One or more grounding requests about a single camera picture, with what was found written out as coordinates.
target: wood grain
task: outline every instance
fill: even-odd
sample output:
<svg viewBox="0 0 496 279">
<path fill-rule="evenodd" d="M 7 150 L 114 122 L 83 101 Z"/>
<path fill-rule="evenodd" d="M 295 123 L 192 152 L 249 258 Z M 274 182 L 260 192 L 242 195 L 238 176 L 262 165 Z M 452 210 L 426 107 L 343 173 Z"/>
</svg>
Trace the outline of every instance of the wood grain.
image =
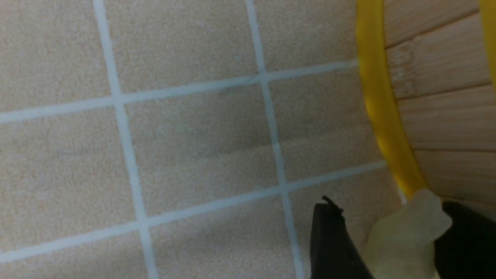
<svg viewBox="0 0 496 279">
<path fill-rule="evenodd" d="M 477 0 L 386 0 L 384 29 L 388 47 L 461 19 L 479 9 Z"/>
<path fill-rule="evenodd" d="M 489 84 L 479 13 L 386 51 L 397 99 Z"/>
<path fill-rule="evenodd" d="M 398 101 L 413 149 L 496 151 L 492 85 Z"/>
<path fill-rule="evenodd" d="M 496 205 L 496 153 L 416 151 L 433 192 L 460 200 Z"/>
</svg>

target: white grout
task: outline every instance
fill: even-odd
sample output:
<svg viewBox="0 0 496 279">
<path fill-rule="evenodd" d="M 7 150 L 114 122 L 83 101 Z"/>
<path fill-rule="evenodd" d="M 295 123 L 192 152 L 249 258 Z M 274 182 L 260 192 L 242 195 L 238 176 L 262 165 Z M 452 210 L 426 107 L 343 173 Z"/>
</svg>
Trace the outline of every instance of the white grout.
<svg viewBox="0 0 496 279">
<path fill-rule="evenodd" d="M 293 70 L 273 71 L 266 74 L 266 79 L 268 81 L 273 81 L 279 79 L 298 78 L 306 75 L 320 74 L 320 73 L 337 71 L 337 70 L 347 70 L 356 67 L 358 67 L 358 59 L 334 62 L 329 64 L 321 64 L 312 67 L 305 67 L 305 68 L 299 68 Z"/>
<path fill-rule="evenodd" d="M 123 235 L 138 229 L 137 222 L 129 222 L 126 224 L 95 230 L 88 233 L 83 233 L 67 238 L 58 239 L 52 242 L 43 243 L 36 246 L 21 248 L 18 250 L 8 251 L 0 254 L 0 264 L 19 261 L 34 256 L 39 256 L 58 250 L 75 247 L 84 243 L 103 240 L 109 237 Z"/>
<path fill-rule="evenodd" d="M 274 111 L 274 105 L 272 102 L 272 96 L 270 93 L 269 80 L 267 78 L 265 61 L 263 57 L 263 44 L 260 38 L 260 32 L 258 30 L 258 23 L 256 20 L 256 9 L 253 0 L 246 0 L 246 6 L 248 11 L 248 20 L 251 28 L 251 36 L 253 40 L 253 46 L 255 48 L 256 65 L 258 72 L 261 75 L 260 86 L 262 88 L 262 95 L 265 104 L 265 115 L 267 117 L 267 122 L 270 130 L 270 139 L 272 143 L 272 149 L 274 152 L 274 158 L 276 161 L 277 168 L 277 179 L 279 185 L 282 189 L 282 202 L 284 209 L 284 216 L 286 218 L 286 227 L 288 230 L 288 237 L 291 245 L 291 252 L 293 254 L 293 261 L 296 271 L 297 279 L 305 279 L 305 272 L 303 268 L 303 262 L 301 259 L 300 247 L 298 245 L 298 238 L 295 228 L 295 221 L 293 219 L 293 212 L 291 207 L 291 200 L 288 195 L 288 187 L 286 180 L 286 173 L 284 170 L 284 158 L 281 152 L 281 146 L 279 143 L 279 135 L 277 132 L 277 120 Z"/>
<path fill-rule="evenodd" d="M 194 207 L 190 207 L 187 209 L 181 209 L 172 212 L 166 212 L 161 215 L 157 215 L 148 219 L 148 225 L 150 227 L 154 227 L 157 225 L 162 225 L 168 222 L 172 222 L 175 220 L 188 218 L 192 216 L 196 216 L 199 214 L 204 214 L 207 212 L 228 208 L 231 206 L 240 205 L 243 203 L 264 199 L 268 197 L 272 197 L 275 195 L 281 194 L 282 188 L 280 186 L 274 186 L 271 188 L 251 192 L 248 194 L 243 194 L 239 196 L 229 197 L 225 199 L 220 199 L 211 203 L 202 204 Z"/>
<path fill-rule="evenodd" d="M 296 278 L 305 278 L 305 268 L 301 256 L 300 246 L 298 244 L 298 233 L 296 232 L 295 219 L 293 218 L 293 206 L 288 191 L 282 194 L 282 206 L 286 217 L 286 228 L 288 229 L 289 243 L 293 254 L 293 264 L 295 266 Z"/>
<path fill-rule="evenodd" d="M 184 96 L 200 92 L 208 93 L 209 91 L 223 90 L 236 86 L 250 85 L 259 82 L 259 76 L 243 76 L 216 81 L 193 83 L 177 87 L 169 87 L 158 90 L 151 90 L 139 93 L 124 94 L 124 103 L 140 102 L 147 100 L 170 98 L 175 96 Z"/>
<path fill-rule="evenodd" d="M 85 111 L 89 109 L 110 107 L 113 105 L 114 101 L 112 100 L 112 97 L 108 96 L 60 105 L 51 105 L 27 110 L 0 113 L 0 124 L 35 119 L 43 116 L 52 116 L 64 113 Z"/>
<path fill-rule="evenodd" d="M 127 114 L 124 107 L 124 102 L 119 84 L 119 76 L 117 73 L 114 52 L 112 50 L 112 40 L 110 38 L 110 30 L 105 12 L 103 0 L 93 0 L 95 15 L 100 31 L 100 39 L 103 47 L 105 63 L 107 65 L 107 75 L 110 84 L 110 91 L 114 99 L 114 108 L 116 113 L 117 125 L 119 127 L 119 135 L 123 147 L 127 172 L 129 174 L 129 183 L 131 185 L 132 199 L 136 220 L 138 223 L 139 236 L 141 245 L 143 246 L 143 255 L 145 265 L 148 272 L 148 279 L 159 279 L 158 270 L 155 263 L 155 254 L 153 253 L 153 245 L 150 235 L 150 230 L 146 225 L 146 209 L 143 201 L 143 194 L 139 182 L 138 167 L 136 165 L 136 157 L 132 146 L 131 133 Z"/>
<path fill-rule="evenodd" d="M 107 63 L 111 63 L 112 61 L 114 61 L 113 58 L 105 57 L 105 59 Z M 236 86 L 244 86 L 244 85 L 259 83 L 262 78 L 270 82 L 274 80 L 297 78 L 306 75 L 324 73 L 335 70 L 351 69 L 351 68 L 355 68 L 356 66 L 357 66 L 356 60 L 334 62 L 334 63 L 322 64 L 312 67 L 299 68 L 294 70 L 281 70 L 281 71 L 275 71 L 269 73 L 255 74 L 252 76 L 227 78 L 227 79 L 221 79 L 221 80 L 215 80 L 209 82 L 192 83 L 188 85 L 168 87 L 158 90 L 120 94 L 119 96 L 123 100 L 124 104 L 128 104 L 133 102 L 156 100 L 156 99 L 170 98 L 175 96 L 184 96 L 189 94 L 209 93 L 210 91 L 223 90 L 226 88 L 231 88 Z M 114 80 L 117 78 L 117 72 L 110 73 L 109 69 L 107 69 L 107 75 L 109 76 L 109 80 L 110 79 Z M 114 81 L 113 84 L 114 87 L 111 88 L 111 90 L 113 90 L 115 93 L 117 92 L 116 88 L 119 88 L 118 87 L 119 83 Z M 5 112 L 5 113 L 0 113 L 0 124 L 18 122 L 23 120 L 29 120 L 39 117 L 53 116 L 53 115 L 59 115 L 65 113 L 72 113 L 77 111 L 91 110 L 102 107 L 109 107 L 112 106 L 113 104 L 114 101 L 112 97 L 109 96 L 109 97 L 94 98 L 94 99 L 76 101 L 76 102 L 59 104 L 59 105 L 51 105 L 46 107 L 36 107 L 25 110 Z"/>
<path fill-rule="evenodd" d="M 253 0 L 246 0 L 246 8 L 251 29 L 251 39 L 253 40 L 253 47 L 255 48 L 256 66 L 259 73 L 265 73 L 267 71 L 265 70 L 265 60 L 263 58 L 263 44 L 262 39 L 260 38 L 260 32 L 258 31 L 256 9 Z"/>
<path fill-rule="evenodd" d="M 338 171 L 334 171 L 331 173 L 327 173 L 324 175 L 314 176 L 310 178 L 306 178 L 303 180 L 299 180 L 297 182 L 290 183 L 288 185 L 289 191 L 296 191 L 302 188 L 311 187 L 315 185 L 319 185 L 325 182 L 338 180 L 344 177 L 354 176 L 357 174 L 366 173 L 373 170 L 378 170 L 387 167 L 387 162 L 385 160 L 368 163 L 365 165 L 360 165 L 356 167 L 346 168 Z"/>
<path fill-rule="evenodd" d="M 219 209 L 223 209 L 223 208 L 227 208 L 227 207 L 231 207 L 231 206 L 240 205 L 243 203 L 247 203 L 247 202 L 251 202 L 251 201 L 255 201 L 255 200 L 259 200 L 259 199 L 273 197 L 276 195 L 284 195 L 288 192 L 296 191 L 296 190 L 299 190 L 302 188 L 317 186 L 317 185 L 320 185 L 322 183 L 342 179 L 345 177 L 349 177 L 349 176 L 353 176 L 353 175 L 357 175 L 357 174 L 361 174 L 361 173 L 366 173 L 369 171 L 384 168 L 386 166 L 387 166 L 387 164 L 385 163 L 384 160 L 382 160 L 382 161 L 369 163 L 369 164 L 365 164 L 365 165 L 361 165 L 361 166 L 357 166 L 357 167 L 347 168 L 344 170 L 338 170 L 338 171 L 331 172 L 331 173 L 328 173 L 325 175 L 291 182 L 286 186 L 285 185 L 274 186 L 271 188 L 251 192 L 248 194 L 229 197 L 229 198 L 217 200 L 217 201 L 207 203 L 207 204 L 194 206 L 194 207 L 187 208 L 187 209 L 181 209 L 181 210 L 177 210 L 177 211 L 167 212 L 167 213 L 164 213 L 164 214 L 161 214 L 158 216 L 148 217 L 144 221 L 144 224 L 147 228 L 150 228 L 150 227 L 154 227 L 157 225 L 172 222 L 175 220 L 192 217 L 192 216 L 208 213 L 211 211 L 215 211 L 215 210 L 219 210 Z M 283 200 L 283 207 L 284 207 L 284 203 L 286 203 L 286 207 L 287 207 L 287 205 L 290 205 L 288 203 L 288 200 L 286 200 L 286 201 Z M 53 242 L 43 243 L 43 244 L 36 245 L 36 246 L 21 248 L 19 250 L 13 250 L 13 251 L 0 253 L 0 264 L 18 261 L 18 260 L 23 260 L 23 259 L 26 259 L 29 257 L 38 256 L 38 255 L 62 250 L 65 248 L 78 246 L 80 244 L 94 242 L 94 241 L 98 241 L 98 240 L 103 240 L 103 239 L 113 237 L 113 236 L 123 235 L 126 233 L 130 233 L 132 231 L 140 230 L 141 227 L 142 227 L 142 224 L 138 223 L 137 221 L 136 222 L 129 222 L 126 224 L 117 225 L 117 226 L 113 226 L 113 227 L 109 227 L 109 228 L 104 228 L 101 230 L 95 230 L 95 231 L 92 231 L 89 233 L 84 233 L 84 234 L 79 234 L 76 236 L 58 239 L 58 240 L 55 240 Z"/>
</svg>

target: black plastic piece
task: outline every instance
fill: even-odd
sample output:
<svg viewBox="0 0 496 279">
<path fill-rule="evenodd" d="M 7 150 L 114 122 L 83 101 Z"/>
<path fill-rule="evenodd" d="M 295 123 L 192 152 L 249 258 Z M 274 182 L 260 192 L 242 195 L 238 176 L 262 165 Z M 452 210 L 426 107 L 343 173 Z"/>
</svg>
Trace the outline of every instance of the black plastic piece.
<svg viewBox="0 0 496 279">
<path fill-rule="evenodd" d="M 311 279 L 373 279 L 346 230 L 343 210 L 322 199 L 327 203 L 313 208 Z"/>
<path fill-rule="evenodd" d="M 496 279 L 496 223 L 455 202 L 443 210 L 453 226 L 435 241 L 435 264 L 442 279 Z"/>
</svg>

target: translucent plastic piece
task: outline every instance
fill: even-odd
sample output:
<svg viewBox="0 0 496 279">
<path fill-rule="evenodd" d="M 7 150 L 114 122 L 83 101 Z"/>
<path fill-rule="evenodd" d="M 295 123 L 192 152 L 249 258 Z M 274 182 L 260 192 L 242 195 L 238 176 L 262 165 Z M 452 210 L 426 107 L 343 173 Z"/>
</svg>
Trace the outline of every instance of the translucent plastic piece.
<svg viewBox="0 0 496 279">
<path fill-rule="evenodd" d="M 440 198 L 419 190 L 399 212 L 374 225 L 362 258 L 375 279 L 437 279 L 434 241 L 451 224 Z"/>
</svg>

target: tile floor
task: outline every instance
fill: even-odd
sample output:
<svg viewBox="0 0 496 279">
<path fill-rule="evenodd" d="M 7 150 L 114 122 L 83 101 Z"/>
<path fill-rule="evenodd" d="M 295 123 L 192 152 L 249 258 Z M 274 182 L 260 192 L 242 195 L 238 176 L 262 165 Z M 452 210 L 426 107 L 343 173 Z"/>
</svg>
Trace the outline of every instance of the tile floor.
<svg viewBox="0 0 496 279">
<path fill-rule="evenodd" d="M 0 3 L 0 278 L 288 278 L 400 206 L 348 0 Z"/>
</svg>

